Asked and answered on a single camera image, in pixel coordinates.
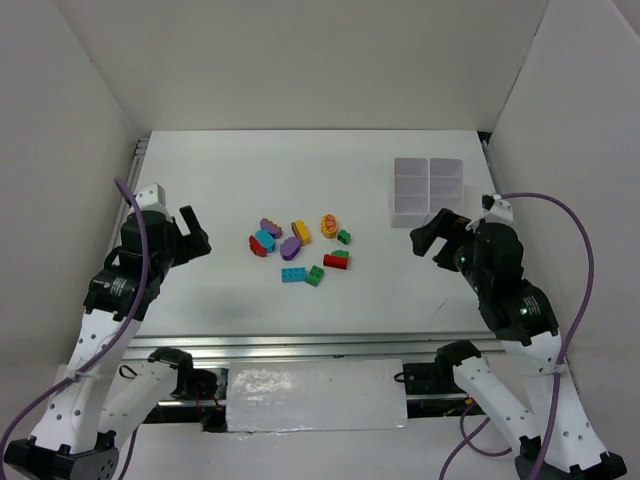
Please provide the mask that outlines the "teal oval lego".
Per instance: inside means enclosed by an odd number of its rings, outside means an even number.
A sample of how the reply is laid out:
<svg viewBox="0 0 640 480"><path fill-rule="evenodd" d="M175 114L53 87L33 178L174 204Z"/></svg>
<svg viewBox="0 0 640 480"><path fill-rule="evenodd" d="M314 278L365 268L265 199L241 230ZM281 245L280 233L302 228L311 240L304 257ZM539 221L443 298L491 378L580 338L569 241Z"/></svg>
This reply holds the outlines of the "teal oval lego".
<svg viewBox="0 0 640 480"><path fill-rule="evenodd" d="M276 241L274 237L264 229L260 229L255 233L255 239L265 249L267 253L274 252L276 249Z"/></svg>

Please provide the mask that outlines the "small green lego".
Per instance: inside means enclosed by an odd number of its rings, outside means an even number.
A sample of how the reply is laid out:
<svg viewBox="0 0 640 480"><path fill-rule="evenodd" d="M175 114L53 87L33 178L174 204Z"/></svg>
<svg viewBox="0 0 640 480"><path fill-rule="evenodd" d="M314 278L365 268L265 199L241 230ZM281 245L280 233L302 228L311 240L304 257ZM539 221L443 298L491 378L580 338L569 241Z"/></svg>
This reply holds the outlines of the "small green lego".
<svg viewBox="0 0 640 480"><path fill-rule="evenodd" d="M348 245L351 241L351 234L348 231L341 229L337 234L337 239L342 244Z"/></svg>

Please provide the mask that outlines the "red rectangular lego brick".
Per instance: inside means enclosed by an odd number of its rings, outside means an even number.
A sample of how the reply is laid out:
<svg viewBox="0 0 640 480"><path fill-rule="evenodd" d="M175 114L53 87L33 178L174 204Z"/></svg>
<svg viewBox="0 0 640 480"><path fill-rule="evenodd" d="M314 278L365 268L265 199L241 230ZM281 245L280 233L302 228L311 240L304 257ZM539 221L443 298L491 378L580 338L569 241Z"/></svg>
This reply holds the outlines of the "red rectangular lego brick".
<svg viewBox="0 0 640 480"><path fill-rule="evenodd" d="M348 263L349 263L349 258L345 256L325 254L323 257L323 265L329 268L347 270Z"/></svg>

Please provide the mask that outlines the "green half-round lego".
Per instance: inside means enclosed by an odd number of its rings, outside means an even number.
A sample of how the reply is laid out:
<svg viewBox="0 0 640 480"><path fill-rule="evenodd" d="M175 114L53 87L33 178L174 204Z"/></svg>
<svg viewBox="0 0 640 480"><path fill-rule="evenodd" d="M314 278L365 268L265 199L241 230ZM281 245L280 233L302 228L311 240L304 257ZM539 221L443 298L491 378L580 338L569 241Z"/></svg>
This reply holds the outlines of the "green half-round lego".
<svg viewBox="0 0 640 480"><path fill-rule="evenodd" d="M334 250L331 253L331 259L346 262L349 259L349 252L346 250Z"/></svg>

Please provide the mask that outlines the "green square lego plate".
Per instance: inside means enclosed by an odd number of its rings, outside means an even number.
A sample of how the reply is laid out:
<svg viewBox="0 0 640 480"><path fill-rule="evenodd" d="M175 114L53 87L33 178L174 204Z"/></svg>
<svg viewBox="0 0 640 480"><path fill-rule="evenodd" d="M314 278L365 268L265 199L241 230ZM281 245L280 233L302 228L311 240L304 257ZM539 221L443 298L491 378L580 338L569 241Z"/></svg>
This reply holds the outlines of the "green square lego plate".
<svg viewBox="0 0 640 480"><path fill-rule="evenodd" d="M313 265L308 271L305 282L313 287L317 287L324 277L324 269Z"/></svg>

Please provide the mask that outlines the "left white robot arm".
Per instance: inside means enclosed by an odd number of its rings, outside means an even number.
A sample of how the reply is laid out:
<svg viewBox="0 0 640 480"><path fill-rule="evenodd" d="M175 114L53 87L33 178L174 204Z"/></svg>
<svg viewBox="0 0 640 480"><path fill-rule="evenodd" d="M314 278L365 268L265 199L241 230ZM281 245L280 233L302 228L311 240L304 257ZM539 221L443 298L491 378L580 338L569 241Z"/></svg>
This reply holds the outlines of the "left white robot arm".
<svg viewBox="0 0 640 480"><path fill-rule="evenodd" d="M1 448L6 466L28 479L112 479L126 441L166 397L193 399L216 377L195 368L191 354L159 347L113 400L107 398L123 355L169 270L207 255L207 233L189 206L175 219L144 209L122 225L121 244L91 280L75 350L65 376L38 398L47 410L30 435Z"/></svg>

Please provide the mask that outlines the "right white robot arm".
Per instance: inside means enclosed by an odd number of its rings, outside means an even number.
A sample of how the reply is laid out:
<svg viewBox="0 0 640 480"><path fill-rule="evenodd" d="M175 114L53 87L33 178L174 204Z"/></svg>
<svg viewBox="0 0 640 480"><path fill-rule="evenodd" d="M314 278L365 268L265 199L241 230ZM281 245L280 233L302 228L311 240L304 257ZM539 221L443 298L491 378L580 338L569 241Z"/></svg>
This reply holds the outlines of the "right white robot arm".
<svg viewBox="0 0 640 480"><path fill-rule="evenodd" d="M524 248L505 223L472 222L442 209L411 231L415 255L434 241L442 269L461 274L478 297L479 312L516 362L527 399L522 403L490 371L469 341L441 348L438 356L453 383L468 393L508 441L521 479L618 479L622 457L608 450L581 404L570 370L557 360L558 323L547 296L523 277Z"/></svg>

